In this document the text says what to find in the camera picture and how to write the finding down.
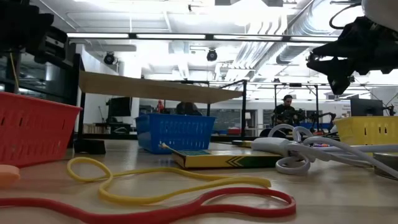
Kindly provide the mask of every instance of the red plastic basket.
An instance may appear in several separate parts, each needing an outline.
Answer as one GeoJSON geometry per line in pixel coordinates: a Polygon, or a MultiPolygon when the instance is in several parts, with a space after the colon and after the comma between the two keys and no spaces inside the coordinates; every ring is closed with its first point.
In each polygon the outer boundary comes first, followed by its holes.
{"type": "Polygon", "coordinates": [[[0,92],[0,164],[62,159],[80,108],[0,92]]]}

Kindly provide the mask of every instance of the fluorescent light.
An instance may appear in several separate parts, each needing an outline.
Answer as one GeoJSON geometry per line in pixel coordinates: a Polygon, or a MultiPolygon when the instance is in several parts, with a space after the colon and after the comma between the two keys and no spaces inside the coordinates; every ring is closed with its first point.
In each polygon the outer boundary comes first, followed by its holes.
{"type": "Polygon", "coordinates": [[[104,33],[68,33],[69,38],[109,38],[109,39],[119,39],[119,38],[129,38],[129,34],[104,34],[104,33]]]}
{"type": "Polygon", "coordinates": [[[268,40],[281,41],[281,36],[270,35],[214,35],[216,40],[268,40]]]}
{"type": "Polygon", "coordinates": [[[298,42],[293,42],[293,43],[286,43],[288,46],[294,46],[294,47],[320,47],[324,45],[324,43],[298,43],[298,42]]]}
{"type": "Polygon", "coordinates": [[[297,42],[333,42],[336,41],[338,37],[317,37],[317,36],[303,36],[303,37],[291,37],[290,41],[297,42]]]}
{"type": "Polygon", "coordinates": [[[138,39],[205,39],[205,34],[137,34],[138,39]]]}

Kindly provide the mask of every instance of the elastic band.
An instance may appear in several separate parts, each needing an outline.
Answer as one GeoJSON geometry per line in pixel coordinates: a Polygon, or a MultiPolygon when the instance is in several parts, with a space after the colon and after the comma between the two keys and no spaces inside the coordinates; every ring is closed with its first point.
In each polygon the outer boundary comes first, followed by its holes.
{"type": "Polygon", "coordinates": [[[183,205],[149,212],[128,214],[94,214],[62,202],[44,198],[0,198],[0,207],[4,206],[46,208],[62,213],[69,217],[79,219],[87,224],[166,224],[181,218],[187,218],[204,213],[240,213],[254,217],[276,218],[293,215],[296,212],[296,203],[293,197],[276,190],[252,187],[233,187],[213,190],[203,194],[192,202],[188,202],[183,205]],[[228,204],[203,205],[210,199],[231,194],[256,194],[262,196],[272,196],[286,201],[287,205],[282,208],[253,208],[242,205],[228,204]]]}
{"type": "Polygon", "coordinates": [[[96,161],[94,159],[90,159],[87,157],[77,157],[74,159],[71,159],[68,162],[67,165],[67,172],[68,175],[73,178],[76,181],[80,182],[97,182],[100,180],[105,180],[98,189],[98,195],[109,202],[114,202],[118,204],[125,204],[125,205],[148,205],[152,203],[157,203],[164,201],[168,198],[171,198],[176,195],[188,193],[188,192],[194,192],[197,190],[203,190],[203,189],[210,189],[213,187],[219,187],[219,186],[224,186],[224,185],[230,185],[230,184],[251,184],[251,185],[258,185],[264,188],[268,188],[271,186],[271,183],[269,180],[264,179],[264,178],[258,178],[258,177],[230,177],[230,176],[222,176],[222,175],[204,175],[204,174],[196,174],[193,172],[188,172],[184,171],[181,169],[177,168],[172,168],[172,167],[160,167],[160,168],[151,168],[151,169],[141,169],[141,170],[127,170],[124,172],[120,173],[115,173],[113,174],[103,163],[96,161]],[[72,170],[72,165],[74,164],[91,164],[94,165],[98,168],[100,168],[105,175],[102,177],[95,177],[95,178],[84,178],[80,177],[79,175],[75,174],[74,171],[72,170]],[[116,194],[111,194],[107,191],[107,189],[110,187],[113,177],[120,177],[124,175],[131,175],[131,174],[146,174],[150,172],[173,172],[176,174],[183,175],[185,177],[191,177],[194,179],[201,179],[201,180],[211,180],[211,182],[203,185],[199,185],[197,187],[192,187],[189,189],[182,189],[178,190],[169,194],[164,194],[164,195],[158,195],[154,197],[130,197],[126,195],[116,195],[116,194]]]}

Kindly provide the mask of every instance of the blue plastic basket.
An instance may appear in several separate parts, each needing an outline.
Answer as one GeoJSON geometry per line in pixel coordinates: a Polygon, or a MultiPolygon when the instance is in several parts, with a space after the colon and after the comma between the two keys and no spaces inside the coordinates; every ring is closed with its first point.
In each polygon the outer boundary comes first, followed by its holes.
{"type": "Polygon", "coordinates": [[[175,150],[208,149],[216,118],[173,114],[146,114],[136,118],[138,143],[153,154],[175,150]]]}

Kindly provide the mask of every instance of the computer monitor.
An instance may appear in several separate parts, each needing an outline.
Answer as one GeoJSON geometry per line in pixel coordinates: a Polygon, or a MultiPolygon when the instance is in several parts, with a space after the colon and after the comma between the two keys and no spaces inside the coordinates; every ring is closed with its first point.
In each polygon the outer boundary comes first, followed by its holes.
{"type": "Polygon", "coordinates": [[[381,100],[351,99],[352,116],[383,116],[381,100]]]}
{"type": "Polygon", "coordinates": [[[110,99],[108,113],[108,117],[131,116],[131,98],[120,97],[110,99]]]}

